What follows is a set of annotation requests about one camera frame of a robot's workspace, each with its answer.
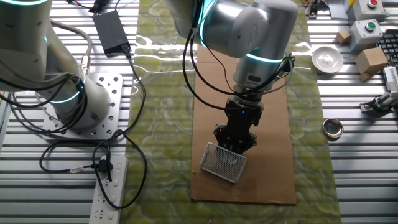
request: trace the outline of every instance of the metal mounting plate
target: metal mounting plate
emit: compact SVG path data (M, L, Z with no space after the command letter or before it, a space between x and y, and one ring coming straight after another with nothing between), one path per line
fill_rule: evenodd
M56 133L51 136L44 135L45 139L54 139L54 136L57 136L62 139L104 140L110 138L118 129L123 77L120 74L92 73L90 74L90 78L94 82L98 82L105 87L111 98L111 103L114 103L114 106L109 107L108 114L105 116L104 120L90 129L69 129L64 133ZM52 116L56 117L55 110L50 104L47 107L47 111ZM45 116L43 124L44 129L53 130L62 126L63 124L61 122L50 119L48 115Z

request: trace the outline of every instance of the cardboard box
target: cardboard box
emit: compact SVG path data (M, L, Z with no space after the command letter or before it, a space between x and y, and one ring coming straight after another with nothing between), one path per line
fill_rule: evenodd
M388 61L383 50L380 47L375 47L373 49L363 50L355 59L355 64L361 75L366 73L366 75L361 77L361 80L364 82L368 80L371 75L376 74L384 68L388 64Z
M336 40L340 44L345 44L351 39L351 34L349 34L348 30L343 30L337 34Z
M213 51L224 64L227 79L234 85L236 58ZM198 46L197 65L201 74L216 87L227 90L223 67L208 49ZM210 89L196 77L195 91L204 100L224 106L228 96ZM200 169L208 142L217 144L213 130L225 124L223 110L214 110L195 99L193 108L191 196L194 201L296 204L294 161L290 138L289 111L285 88L262 97L265 108L259 126L251 131L257 136L257 146L243 155L248 161L238 183L232 184Z

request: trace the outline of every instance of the white bowl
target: white bowl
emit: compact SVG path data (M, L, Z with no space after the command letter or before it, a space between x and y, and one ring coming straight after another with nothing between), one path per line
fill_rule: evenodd
M320 47L313 52L312 63L321 72L336 73L343 67L343 56L334 48Z

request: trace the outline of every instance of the wire mesh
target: wire mesh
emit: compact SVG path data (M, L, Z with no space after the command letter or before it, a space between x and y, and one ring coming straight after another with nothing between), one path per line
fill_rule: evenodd
M200 168L235 184L242 174L246 160L242 155L209 142Z

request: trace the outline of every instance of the cardboard sheet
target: cardboard sheet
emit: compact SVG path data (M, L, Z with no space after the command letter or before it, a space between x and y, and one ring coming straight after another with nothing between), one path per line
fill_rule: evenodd
M228 90L222 66L207 49L198 49L198 68L212 84ZM233 86L236 59L216 54L224 63ZM282 80L274 86L281 85ZM196 77L195 90L204 100L225 106L228 96L208 88ZM237 184L232 184L200 169L200 161L208 142L217 144L213 130L226 123L224 111L205 106L195 99L193 112L191 199L197 201L296 204L292 142L285 89L263 96L264 111L258 127L257 146L243 155L247 163Z

